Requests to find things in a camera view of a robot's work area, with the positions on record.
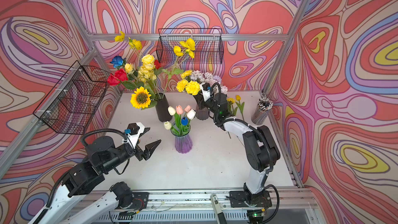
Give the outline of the sunflower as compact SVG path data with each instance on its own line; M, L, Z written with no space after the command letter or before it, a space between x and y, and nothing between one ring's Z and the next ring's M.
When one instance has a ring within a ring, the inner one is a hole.
M151 104L151 94L146 88L139 87L131 95L130 103L136 109L148 108Z

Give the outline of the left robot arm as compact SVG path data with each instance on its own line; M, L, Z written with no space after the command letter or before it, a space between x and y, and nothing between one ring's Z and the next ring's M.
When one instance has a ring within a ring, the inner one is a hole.
M32 224L91 224L99 217L122 209L123 217L131 217L147 207L148 193L134 196L127 183L113 184L109 191L94 203L73 216L70 211L93 189L101 184L105 175L121 164L129 165L130 159L149 160L161 140L139 147L140 138L150 128L140 122L131 123L124 131L99 129L84 134L80 142L86 150L82 162L64 172L53 186L47 203L30 221Z

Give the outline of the purple glass tulip vase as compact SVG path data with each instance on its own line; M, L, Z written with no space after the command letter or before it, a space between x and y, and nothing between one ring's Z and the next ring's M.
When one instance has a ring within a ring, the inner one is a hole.
M179 153L188 153L191 151L193 147L193 141L190 138L190 127L182 126L183 130L180 131L178 126L173 123L173 127L171 128L171 133L175 137L175 149Z

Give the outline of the yellow carnation stem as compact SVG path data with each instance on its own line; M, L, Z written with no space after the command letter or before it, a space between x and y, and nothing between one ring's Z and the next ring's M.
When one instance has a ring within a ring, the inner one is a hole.
M233 98L227 98L227 102L228 102L228 111L232 116L236 116L237 114L237 105L235 103L235 99Z
M185 91L191 95L197 95L201 91L201 86L198 82L190 81L185 86Z

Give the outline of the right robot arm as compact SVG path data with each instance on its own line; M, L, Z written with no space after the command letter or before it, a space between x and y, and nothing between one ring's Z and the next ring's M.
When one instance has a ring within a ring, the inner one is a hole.
M228 111L227 95L221 93L221 86L215 83L200 84L200 92L194 96L200 109L213 113L214 124L220 129L235 134L243 142L245 154L251 166L249 177L241 191L231 191L227 198L232 207L272 206L266 180L280 159L279 149L270 129L264 125L253 127L244 120L233 117Z

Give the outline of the yellow tulip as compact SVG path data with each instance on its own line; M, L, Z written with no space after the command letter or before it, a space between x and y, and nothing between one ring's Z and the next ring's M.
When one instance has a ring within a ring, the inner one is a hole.
M245 119L244 119L244 107L245 107L245 103L241 100L241 97L240 97L239 95L236 95L236 96L235 96L235 99L236 99L236 105L237 105L237 107L238 107L238 109L239 109L239 111L240 111L240 114L241 114L241 116L242 116L242 119L245 120Z

